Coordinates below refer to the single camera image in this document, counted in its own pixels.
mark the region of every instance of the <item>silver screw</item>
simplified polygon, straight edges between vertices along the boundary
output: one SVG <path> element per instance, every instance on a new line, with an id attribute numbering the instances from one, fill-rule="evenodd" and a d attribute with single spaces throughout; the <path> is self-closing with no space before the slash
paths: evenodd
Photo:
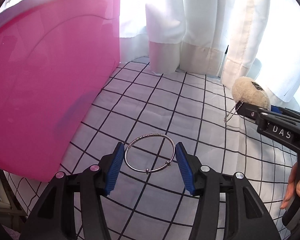
<path id="1" fill-rule="evenodd" d="M 98 171 L 100 169 L 99 165 L 90 166 L 90 171 Z"/>
<path id="2" fill-rule="evenodd" d="M 65 174 L 62 171 L 57 172 L 56 178 L 61 179 Z"/>
<path id="3" fill-rule="evenodd" d="M 237 172 L 235 174 L 235 176 L 238 178 L 238 179 L 243 179 L 244 178 L 244 175 L 241 173 L 241 172 Z"/>
<path id="4" fill-rule="evenodd" d="M 206 165 L 203 165 L 203 166 L 201 166 L 201 170 L 203 172 L 208 172 L 208 171 L 210 171 L 210 168 L 208 166 L 206 166 Z"/>

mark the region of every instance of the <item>beige plush toy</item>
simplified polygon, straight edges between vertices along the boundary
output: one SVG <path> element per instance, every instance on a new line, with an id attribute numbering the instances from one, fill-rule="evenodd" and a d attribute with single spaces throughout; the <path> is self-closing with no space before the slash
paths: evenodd
<path id="1" fill-rule="evenodd" d="M 252 78 L 238 78 L 232 86 L 231 93 L 236 103 L 240 100 L 244 103 L 249 103 L 260 106 L 267 110 L 271 110 L 271 104 L 268 95 Z"/>

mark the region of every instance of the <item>pink plastic bin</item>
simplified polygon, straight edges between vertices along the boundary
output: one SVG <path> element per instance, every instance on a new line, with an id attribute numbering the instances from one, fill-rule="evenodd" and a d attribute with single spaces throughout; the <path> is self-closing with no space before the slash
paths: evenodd
<path id="1" fill-rule="evenodd" d="M 0 14 L 0 169 L 49 181 L 120 60 L 120 0 L 23 0 Z"/>

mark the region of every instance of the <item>sheer curtain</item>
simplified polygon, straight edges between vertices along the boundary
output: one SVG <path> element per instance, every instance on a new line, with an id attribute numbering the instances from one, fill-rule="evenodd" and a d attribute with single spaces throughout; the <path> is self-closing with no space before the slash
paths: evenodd
<path id="1" fill-rule="evenodd" d="M 156 73 L 222 73 L 228 88 L 248 75 L 272 104 L 300 111 L 296 0 L 121 0 L 120 48 L 122 62 L 150 55 Z"/>

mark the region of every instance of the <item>grid pattern cloth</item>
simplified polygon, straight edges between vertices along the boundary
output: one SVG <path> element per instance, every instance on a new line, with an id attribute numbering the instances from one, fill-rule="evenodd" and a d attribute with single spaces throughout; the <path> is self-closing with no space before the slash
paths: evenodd
<path id="1" fill-rule="evenodd" d="M 147 133 L 164 133 L 181 141 L 189 154 L 217 172 L 243 172 L 269 210 L 282 239 L 283 199 L 296 153 L 256 132 L 256 125 L 235 114 L 231 92 L 218 78 L 184 73 L 156 75 L 149 58 L 120 64 L 96 97 L 72 138 L 60 165 L 66 174 L 79 173 Z M 163 138 L 139 141 L 128 161 L 137 169 L 158 168 L 171 158 L 171 144 Z M 29 214 L 46 183 L 6 173 L 17 199 Z M 80 194 L 75 194 L 78 239 L 84 239 Z M 122 164 L 115 189 L 102 197 L 112 240 L 187 240 L 198 198 L 189 195 L 176 161 L 149 175 Z M 225 195 L 220 194 L 217 240 L 223 239 Z"/>

